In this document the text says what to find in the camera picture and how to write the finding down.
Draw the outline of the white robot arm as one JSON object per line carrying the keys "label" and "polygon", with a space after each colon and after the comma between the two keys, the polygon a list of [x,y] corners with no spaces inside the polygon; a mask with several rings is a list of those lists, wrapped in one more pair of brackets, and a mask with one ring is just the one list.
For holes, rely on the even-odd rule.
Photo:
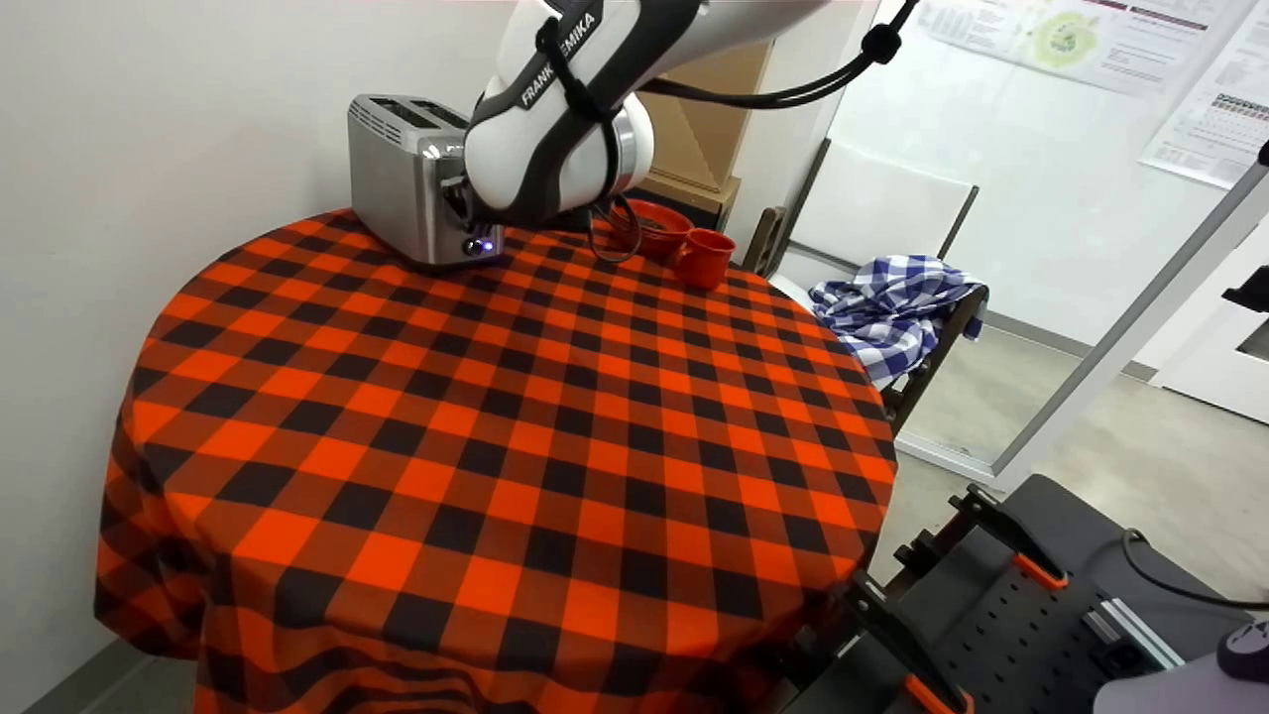
{"label": "white robot arm", "polygon": [[655,156],[643,90],[779,111],[843,90],[902,50],[903,16],[877,25],[860,57],[802,87],[726,95],[665,69],[779,37],[827,0],[516,0],[498,76],[472,107],[463,177],[491,222],[549,225],[640,184]]}

